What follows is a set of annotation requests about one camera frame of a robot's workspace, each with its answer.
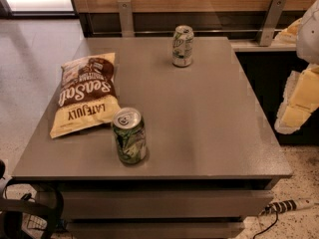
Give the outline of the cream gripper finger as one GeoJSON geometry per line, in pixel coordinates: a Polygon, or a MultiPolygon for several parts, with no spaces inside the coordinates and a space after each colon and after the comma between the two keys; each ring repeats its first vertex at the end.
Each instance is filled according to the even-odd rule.
{"type": "Polygon", "coordinates": [[[300,129],[319,108],[319,66],[309,64],[301,73],[287,78],[274,128],[282,134],[300,129]]]}

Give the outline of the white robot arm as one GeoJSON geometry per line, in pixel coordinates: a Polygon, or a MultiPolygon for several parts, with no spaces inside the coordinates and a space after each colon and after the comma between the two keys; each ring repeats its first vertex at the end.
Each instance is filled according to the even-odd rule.
{"type": "Polygon", "coordinates": [[[284,36],[295,36],[297,57],[308,63],[301,73],[290,73],[276,115],[275,130],[290,134],[299,130],[319,108],[319,0],[279,34],[280,38],[284,36]]]}

